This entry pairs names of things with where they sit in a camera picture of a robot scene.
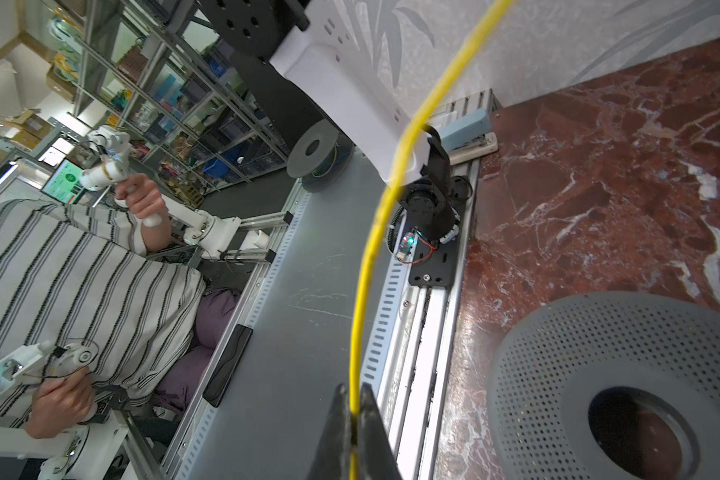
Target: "gray table surface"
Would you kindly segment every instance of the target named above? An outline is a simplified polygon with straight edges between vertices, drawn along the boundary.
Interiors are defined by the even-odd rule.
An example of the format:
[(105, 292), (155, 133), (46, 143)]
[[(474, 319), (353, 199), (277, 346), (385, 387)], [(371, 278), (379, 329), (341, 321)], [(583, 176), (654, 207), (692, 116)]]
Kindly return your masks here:
[[(383, 187), (355, 150), (344, 174), (309, 198), (193, 478), (306, 476), (333, 391), (348, 378), (360, 258)], [(383, 246), (364, 343), (389, 257)]]

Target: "red marble tabletop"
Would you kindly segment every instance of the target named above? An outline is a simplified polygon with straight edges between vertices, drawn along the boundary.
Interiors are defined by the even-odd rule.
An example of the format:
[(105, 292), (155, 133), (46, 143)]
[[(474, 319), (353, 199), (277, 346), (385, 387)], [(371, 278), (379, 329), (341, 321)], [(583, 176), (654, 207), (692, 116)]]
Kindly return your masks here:
[(720, 40), (502, 109), (494, 131), (436, 478), (504, 478), (490, 361), (539, 306), (630, 290), (720, 312)]

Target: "human hand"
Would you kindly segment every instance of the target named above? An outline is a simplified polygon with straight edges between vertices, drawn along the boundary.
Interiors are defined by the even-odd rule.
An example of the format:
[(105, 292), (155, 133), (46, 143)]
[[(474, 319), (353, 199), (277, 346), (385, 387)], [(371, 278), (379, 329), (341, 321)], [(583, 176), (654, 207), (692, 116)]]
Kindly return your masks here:
[(168, 207), (157, 189), (157, 183), (144, 174), (132, 174), (118, 183), (115, 198), (125, 200), (128, 210), (142, 220), (152, 214), (168, 215)]
[(53, 438), (85, 420), (94, 401), (87, 368), (63, 379), (46, 380), (32, 396), (32, 417), (24, 426), (32, 438)]

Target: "monitor displaying green screen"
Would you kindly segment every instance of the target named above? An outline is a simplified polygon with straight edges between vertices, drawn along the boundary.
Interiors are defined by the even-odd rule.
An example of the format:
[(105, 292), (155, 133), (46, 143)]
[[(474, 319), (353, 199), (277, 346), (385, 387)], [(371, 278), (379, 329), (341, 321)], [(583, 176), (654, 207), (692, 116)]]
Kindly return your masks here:
[(43, 193), (64, 204), (73, 204), (85, 191), (78, 183), (82, 171), (82, 168), (69, 160), (62, 161), (53, 176), (43, 186)]

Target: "purple pants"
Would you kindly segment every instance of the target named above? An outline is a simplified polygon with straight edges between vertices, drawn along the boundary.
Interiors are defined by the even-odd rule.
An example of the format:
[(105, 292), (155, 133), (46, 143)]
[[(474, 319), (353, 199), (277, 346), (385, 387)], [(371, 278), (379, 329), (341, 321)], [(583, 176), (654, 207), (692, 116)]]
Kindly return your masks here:
[(190, 405), (239, 299), (238, 290), (227, 288), (208, 289), (202, 294), (190, 349), (157, 384), (153, 397), (156, 406), (182, 413)]

